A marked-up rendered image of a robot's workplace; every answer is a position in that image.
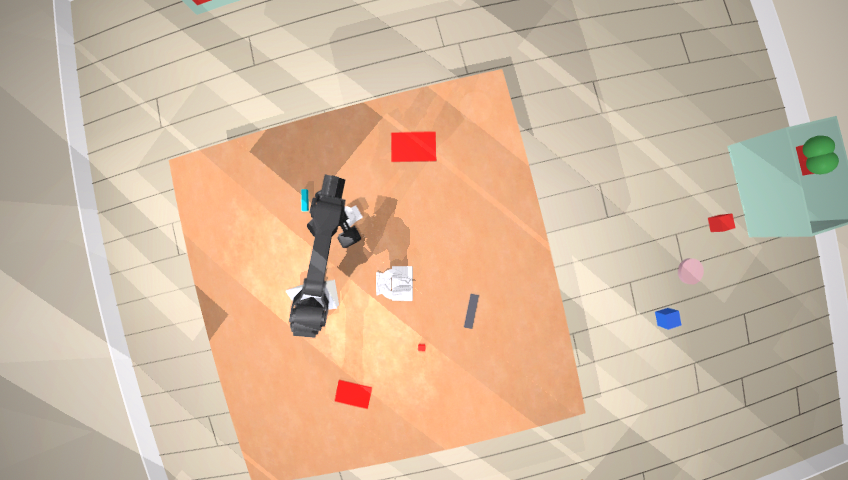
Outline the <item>grey flat bar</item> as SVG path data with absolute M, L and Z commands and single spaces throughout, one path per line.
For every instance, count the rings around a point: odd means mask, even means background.
M 472 329 L 473 321 L 474 321 L 474 315 L 475 315 L 475 312 L 477 310 L 478 301 L 479 301 L 479 295 L 475 295 L 475 294 L 470 295 L 469 305 L 468 305 L 465 324 L 464 324 L 465 328 Z

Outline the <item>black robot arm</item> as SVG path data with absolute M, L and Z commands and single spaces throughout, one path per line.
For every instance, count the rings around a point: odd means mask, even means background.
M 345 181 L 325 174 L 321 194 L 317 193 L 312 199 L 309 211 L 312 219 L 307 223 L 307 228 L 315 240 L 303 288 L 292 299 L 289 327 L 293 336 L 315 338 L 326 325 L 329 301 L 325 293 L 324 277 L 332 236 L 344 218 L 346 199 L 342 195 Z M 324 307 L 314 297 L 301 300 L 304 295 L 321 297 Z

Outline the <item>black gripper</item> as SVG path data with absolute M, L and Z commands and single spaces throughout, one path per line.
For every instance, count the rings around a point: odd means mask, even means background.
M 339 240 L 342 248 L 348 248 L 351 245 L 353 245 L 354 243 L 361 240 L 361 236 L 359 235 L 355 225 L 350 227 L 349 223 L 347 222 L 348 219 L 349 219 L 349 217 L 348 217 L 347 213 L 345 212 L 343 222 L 342 222 L 342 224 L 341 223 L 339 224 L 339 226 L 341 226 L 343 232 L 338 235 L 339 237 L 337 237 L 337 239 Z M 346 228 L 345 225 L 348 228 Z

